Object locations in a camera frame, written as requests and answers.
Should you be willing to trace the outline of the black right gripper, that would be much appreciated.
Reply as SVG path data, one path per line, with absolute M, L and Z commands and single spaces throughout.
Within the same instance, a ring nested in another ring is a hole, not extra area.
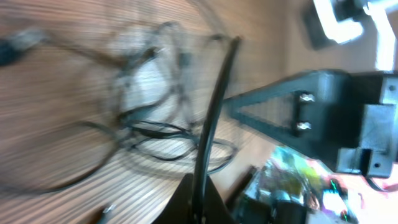
M 313 99 L 305 101 L 303 97 Z M 304 70 L 224 100 L 228 115 L 333 172 L 388 178 L 397 156 L 397 72 Z

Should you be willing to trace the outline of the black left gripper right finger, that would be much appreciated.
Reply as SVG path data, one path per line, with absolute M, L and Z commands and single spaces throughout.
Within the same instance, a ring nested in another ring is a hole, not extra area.
M 205 224 L 236 224 L 210 177 L 206 180 L 203 214 Z

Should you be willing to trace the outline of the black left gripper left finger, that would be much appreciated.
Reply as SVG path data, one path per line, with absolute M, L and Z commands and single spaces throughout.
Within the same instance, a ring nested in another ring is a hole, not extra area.
M 192 222 L 193 174 L 182 178 L 163 211 L 152 224 L 188 224 Z

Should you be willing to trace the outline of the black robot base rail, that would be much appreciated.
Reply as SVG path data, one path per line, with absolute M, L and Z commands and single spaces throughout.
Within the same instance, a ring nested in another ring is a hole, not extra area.
M 366 151 L 344 150 L 339 173 L 286 147 L 251 167 L 226 201 L 238 223 L 397 223 L 397 165 L 388 179 L 368 177 Z

